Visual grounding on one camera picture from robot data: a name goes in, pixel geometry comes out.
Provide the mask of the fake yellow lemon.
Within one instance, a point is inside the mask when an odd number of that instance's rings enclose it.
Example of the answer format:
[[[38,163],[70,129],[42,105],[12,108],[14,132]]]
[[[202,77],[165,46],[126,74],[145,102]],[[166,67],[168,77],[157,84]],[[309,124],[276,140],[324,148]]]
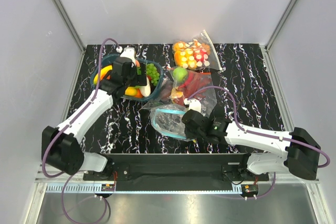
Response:
[[[125,90],[125,93],[124,95],[127,95],[127,96],[136,96],[138,93],[138,90],[137,88],[135,87],[127,87],[126,90]]]

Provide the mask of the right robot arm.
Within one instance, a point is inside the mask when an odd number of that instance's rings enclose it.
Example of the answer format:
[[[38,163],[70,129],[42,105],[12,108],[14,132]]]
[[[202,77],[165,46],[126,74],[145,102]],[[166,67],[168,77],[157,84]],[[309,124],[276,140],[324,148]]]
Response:
[[[225,118],[223,109],[218,106],[210,117],[189,109],[182,123],[190,140],[261,150],[261,153],[249,154],[238,167],[239,176],[244,180],[268,172],[289,172],[305,180],[317,177],[321,147],[305,129],[271,131],[237,124]]]

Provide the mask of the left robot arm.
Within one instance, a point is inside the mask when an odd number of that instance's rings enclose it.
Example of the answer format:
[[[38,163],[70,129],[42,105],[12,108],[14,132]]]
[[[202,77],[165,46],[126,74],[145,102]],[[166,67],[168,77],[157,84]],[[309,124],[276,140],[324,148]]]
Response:
[[[112,68],[104,72],[98,64],[95,89],[89,98],[68,119],[57,127],[46,127],[42,132],[42,171],[48,177],[56,177],[46,171],[50,165],[70,176],[79,171],[95,172],[103,180],[113,175],[108,158],[99,153],[84,152],[81,142],[96,120],[125,95],[133,86],[149,87],[145,60],[116,56]]]

